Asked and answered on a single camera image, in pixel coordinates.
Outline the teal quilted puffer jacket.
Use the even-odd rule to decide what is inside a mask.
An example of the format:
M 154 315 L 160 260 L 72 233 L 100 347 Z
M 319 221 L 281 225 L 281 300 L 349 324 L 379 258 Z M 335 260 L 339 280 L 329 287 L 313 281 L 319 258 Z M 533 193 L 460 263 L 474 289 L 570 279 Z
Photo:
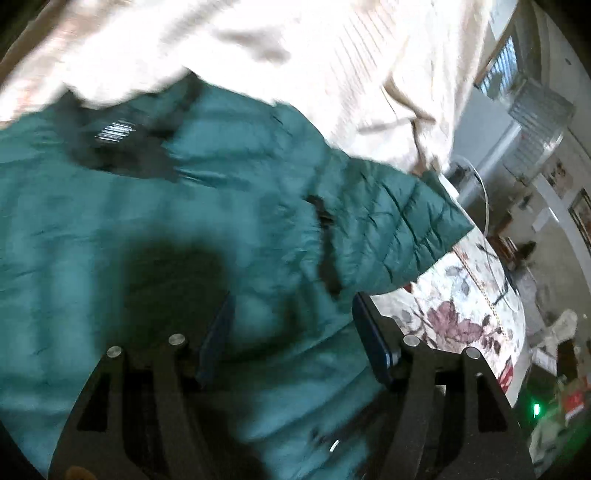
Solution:
M 1 133 L 1 420 L 46 471 L 111 346 L 197 344 L 228 471 L 361 479 L 384 390 L 351 309 L 472 228 L 445 190 L 325 142 L 303 114 L 187 74 L 100 110 L 72 92 Z

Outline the floral bedspread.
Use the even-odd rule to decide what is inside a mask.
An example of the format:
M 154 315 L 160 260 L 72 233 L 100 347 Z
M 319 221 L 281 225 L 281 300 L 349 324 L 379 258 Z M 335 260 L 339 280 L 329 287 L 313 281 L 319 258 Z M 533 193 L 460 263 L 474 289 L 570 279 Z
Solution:
M 508 391 L 525 313 L 484 233 L 435 176 L 390 169 L 370 193 L 368 291 L 379 310 L 432 348 L 479 349 Z

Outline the beige blanket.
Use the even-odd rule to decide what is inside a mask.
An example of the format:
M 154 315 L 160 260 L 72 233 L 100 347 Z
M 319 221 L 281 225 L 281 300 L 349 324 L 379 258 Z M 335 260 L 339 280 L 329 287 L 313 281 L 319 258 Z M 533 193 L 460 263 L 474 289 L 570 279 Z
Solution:
M 1 121 L 66 88 L 92 106 L 192 71 L 293 105 L 335 147 L 444 171 L 488 30 L 488 1 L 52 1 L 1 63 Z

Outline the silver ventilation duct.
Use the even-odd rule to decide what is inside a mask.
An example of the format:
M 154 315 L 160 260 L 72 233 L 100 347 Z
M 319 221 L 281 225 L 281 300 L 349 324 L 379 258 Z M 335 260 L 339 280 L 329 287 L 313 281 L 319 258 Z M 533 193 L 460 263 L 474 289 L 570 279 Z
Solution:
M 509 114 L 521 127 L 517 146 L 503 161 L 517 181 L 528 185 L 542 170 L 564 137 L 575 106 L 562 95 L 524 78 Z

